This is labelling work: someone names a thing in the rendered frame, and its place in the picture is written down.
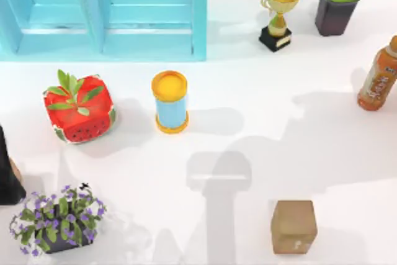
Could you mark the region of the orange drink bottle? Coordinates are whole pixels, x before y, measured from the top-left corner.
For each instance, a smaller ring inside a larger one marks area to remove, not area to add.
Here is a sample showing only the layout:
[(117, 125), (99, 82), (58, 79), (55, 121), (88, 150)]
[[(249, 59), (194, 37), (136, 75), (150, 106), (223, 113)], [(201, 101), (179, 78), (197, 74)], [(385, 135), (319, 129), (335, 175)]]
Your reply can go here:
[(372, 67), (357, 95), (357, 103), (368, 111), (377, 111), (385, 103), (397, 80), (397, 35), (378, 51)]

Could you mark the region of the purple flower plant pot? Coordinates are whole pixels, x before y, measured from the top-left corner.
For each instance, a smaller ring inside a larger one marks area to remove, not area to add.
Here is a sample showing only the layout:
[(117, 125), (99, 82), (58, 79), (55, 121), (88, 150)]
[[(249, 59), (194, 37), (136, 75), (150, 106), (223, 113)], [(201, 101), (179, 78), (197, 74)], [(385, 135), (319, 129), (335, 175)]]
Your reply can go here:
[(66, 185), (60, 195), (32, 195), (33, 203), (24, 203), (9, 223), (9, 232), (22, 253), (37, 257), (94, 242), (107, 207), (94, 196), (89, 184), (76, 188)]

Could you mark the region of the brown cardboard box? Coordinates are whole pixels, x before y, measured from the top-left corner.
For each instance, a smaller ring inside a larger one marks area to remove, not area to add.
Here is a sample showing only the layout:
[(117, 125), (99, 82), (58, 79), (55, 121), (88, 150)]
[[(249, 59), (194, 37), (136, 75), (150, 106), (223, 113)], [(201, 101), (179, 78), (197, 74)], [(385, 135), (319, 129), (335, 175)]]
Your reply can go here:
[(306, 254), (318, 234), (311, 200), (279, 200), (270, 230), (274, 254)]

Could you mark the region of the blue and yellow can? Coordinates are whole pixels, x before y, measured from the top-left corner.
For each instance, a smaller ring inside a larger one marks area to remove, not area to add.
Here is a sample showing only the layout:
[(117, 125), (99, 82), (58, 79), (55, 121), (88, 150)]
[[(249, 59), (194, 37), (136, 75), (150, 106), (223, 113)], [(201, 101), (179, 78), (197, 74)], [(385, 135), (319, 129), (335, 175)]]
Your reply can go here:
[(156, 124), (160, 131), (175, 134), (189, 123), (186, 95), (187, 80), (177, 71), (162, 71), (151, 82), (156, 101)]

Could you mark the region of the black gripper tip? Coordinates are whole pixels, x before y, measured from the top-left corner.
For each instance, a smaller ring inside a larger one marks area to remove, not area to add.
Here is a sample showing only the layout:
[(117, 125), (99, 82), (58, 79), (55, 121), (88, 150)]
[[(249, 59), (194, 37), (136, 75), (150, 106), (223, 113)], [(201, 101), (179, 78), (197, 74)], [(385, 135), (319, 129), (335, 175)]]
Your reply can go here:
[(26, 197), (26, 191), (12, 167), (4, 130), (0, 125), (0, 206), (16, 205)]

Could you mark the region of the gold trophy with black base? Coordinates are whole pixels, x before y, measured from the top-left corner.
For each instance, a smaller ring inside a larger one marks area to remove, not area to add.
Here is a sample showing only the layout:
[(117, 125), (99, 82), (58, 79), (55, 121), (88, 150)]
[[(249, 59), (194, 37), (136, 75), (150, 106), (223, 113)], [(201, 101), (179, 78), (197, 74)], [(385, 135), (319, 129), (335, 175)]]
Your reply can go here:
[(277, 52), (290, 44), (292, 32), (288, 28), (284, 14), (290, 12), (299, 0), (261, 0), (261, 5), (268, 9), (269, 15), (275, 15), (268, 25), (261, 30), (259, 41), (270, 51)]

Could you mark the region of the watermelon-patterned plant pot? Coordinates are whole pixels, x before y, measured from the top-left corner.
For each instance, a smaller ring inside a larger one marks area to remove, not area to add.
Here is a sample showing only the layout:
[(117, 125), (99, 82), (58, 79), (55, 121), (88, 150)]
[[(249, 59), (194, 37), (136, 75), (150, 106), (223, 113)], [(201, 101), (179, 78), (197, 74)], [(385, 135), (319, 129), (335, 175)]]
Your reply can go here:
[(95, 74), (76, 78), (58, 70), (58, 86), (50, 86), (43, 99), (51, 125), (59, 139), (84, 143), (107, 133), (117, 112), (102, 78)]

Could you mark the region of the light blue rack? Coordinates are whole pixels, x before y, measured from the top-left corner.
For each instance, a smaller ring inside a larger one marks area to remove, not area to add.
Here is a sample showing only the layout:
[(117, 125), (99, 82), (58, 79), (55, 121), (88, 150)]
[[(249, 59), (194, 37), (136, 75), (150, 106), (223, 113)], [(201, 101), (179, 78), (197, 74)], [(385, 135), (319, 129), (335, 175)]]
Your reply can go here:
[(0, 0), (0, 61), (203, 61), (207, 0)]

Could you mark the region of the dark pot with green succulent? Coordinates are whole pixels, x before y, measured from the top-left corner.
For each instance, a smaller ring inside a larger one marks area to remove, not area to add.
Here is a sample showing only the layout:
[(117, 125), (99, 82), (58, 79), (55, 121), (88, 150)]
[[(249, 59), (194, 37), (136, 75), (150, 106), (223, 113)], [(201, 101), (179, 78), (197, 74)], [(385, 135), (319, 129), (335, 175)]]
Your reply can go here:
[(350, 18), (360, 0), (319, 0), (315, 25), (324, 37), (345, 32)]

